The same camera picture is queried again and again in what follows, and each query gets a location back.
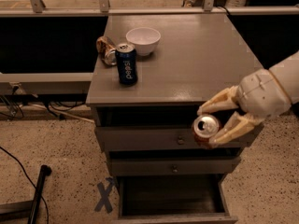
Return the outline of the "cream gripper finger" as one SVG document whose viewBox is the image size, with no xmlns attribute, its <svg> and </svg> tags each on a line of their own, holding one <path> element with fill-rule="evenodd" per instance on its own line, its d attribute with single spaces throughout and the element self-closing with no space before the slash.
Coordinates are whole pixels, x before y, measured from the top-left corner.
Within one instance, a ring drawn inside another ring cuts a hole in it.
<svg viewBox="0 0 299 224">
<path fill-rule="evenodd" d="M 211 99 L 199 106 L 197 115 L 200 116 L 202 114 L 211 114 L 223 110 L 237 109 L 237 89 L 237 86 L 232 86 L 218 92 Z"/>
<path fill-rule="evenodd" d="M 238 112 L 234 112 L 223 128 L 208 140 L 208 144 L 210 147 L 225 145 L 230 141 L 251 132 L 262 122 L 263 118 L 255 117 L 250 113 L 240 115 Z"/>
</svg>

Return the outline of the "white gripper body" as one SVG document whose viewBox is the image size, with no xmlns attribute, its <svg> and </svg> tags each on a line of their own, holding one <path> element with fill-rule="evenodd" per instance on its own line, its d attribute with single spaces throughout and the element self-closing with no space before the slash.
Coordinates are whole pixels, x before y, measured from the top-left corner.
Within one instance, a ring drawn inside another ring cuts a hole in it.
<svg viewBox="0 0 299 224">
<path fill-rule="evenodd" d="M 291 108 L 291 101 L 275 77 L 260 69 L 244 77 L 238 85 L 236 100 L 241 109 L 257 118 L 273 118 Z"/>
</svg>

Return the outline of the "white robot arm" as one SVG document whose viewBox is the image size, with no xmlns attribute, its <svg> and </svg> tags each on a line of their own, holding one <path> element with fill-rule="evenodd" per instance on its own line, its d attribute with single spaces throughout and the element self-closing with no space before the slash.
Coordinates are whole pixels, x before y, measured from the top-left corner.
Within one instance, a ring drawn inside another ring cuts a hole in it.
<svg viewBox="0 0 299 224">
<path fill-rule="evenodd" d="M 226 88 L 203 103 L 197 115 L 240 108 L 224 127 L 199 145 L 215 148 L 252 131 L 264 120 L 275 118 L 299 102 L 299 52 L 270 67 L 244 77 L 240 83 Z"/>
</svg>

